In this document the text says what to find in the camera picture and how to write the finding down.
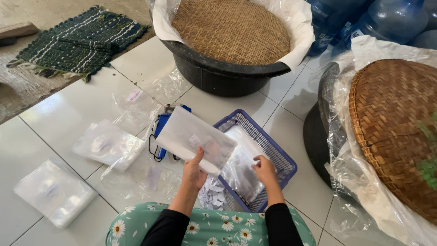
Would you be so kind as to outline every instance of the blue plastic basket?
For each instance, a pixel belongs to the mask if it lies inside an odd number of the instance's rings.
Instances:
[[[283,189],[291,177],[297,172],[298,167],[296,162],[285,153],[285,151],[279,147],[279,145],[273,141],[273,139],[242,109],[237,109],[229,116],[223,118],[217,122],[214,127],[221,132],[226,132],[232,126],[240,125],[246,132],[258,143],[258,145],[264,150],[264,152],[270,157],[273,164],[276,166],[277,181],[281,189]],[[246,212],[260,213],[267,207],[267,191],[264,190],[256,197],[256,199],[250,204],[247,203],[240,195],[238,195],[229,184],[219,176],[218,179],[228,190],[238,204]]]

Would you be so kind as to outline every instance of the woven rag rug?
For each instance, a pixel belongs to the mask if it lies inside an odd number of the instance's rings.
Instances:
[[[80,75],[89,82],[103,66],[147,28],[121,14],[94,6],[43,31],[7,67],[25,66],[44,77]]]

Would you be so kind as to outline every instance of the green cloth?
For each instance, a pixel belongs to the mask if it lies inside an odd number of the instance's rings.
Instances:
[[[32,66],[45,77],[75,73],[89,79],[102,66],[109,66],[112,55],[126,49],[145,32],[147,27],[136,21],[94,6],[43,31],[20,51],[18,60],[7,66]]]
[[[155,202],[127,207],[112,222],[106,245],[140,246],[148,228],[166,208],[168,205]],[[311,231],[299,213],[293,208],[290,208],[290,212],[303,245],[316,246]],[[194,208],[182,245],[267,246],[269,243],[264,214]]]

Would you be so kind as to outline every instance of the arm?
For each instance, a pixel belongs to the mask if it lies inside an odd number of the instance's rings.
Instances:
[[[269,245],[303,245],[290,211],[285,204],[273,164],[262,155],[255,157],[254,160],[258,163],[252,165],[252,168],[255,169],[258,178],[264,183],[267,190],[269,208],[265,217]]]
[[[199,169],[203,149],[198,147],[197,155],[184,164],[182,183],[168,209],[164,209],[150,227],[141,246],[180,246],[190,222],[191,211],[197,194],[205,183],[207,174]]]

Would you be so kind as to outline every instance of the woven bamboo basket lid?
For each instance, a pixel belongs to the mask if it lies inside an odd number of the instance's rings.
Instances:
[[[355,137],[381,181],[437,225],[437,69],[375,61],[355,74],[349,111]]]
[[[232,64],[272,64],[290,52],[282,22],[248,0],[182,0],[172,26],[195,51]]]

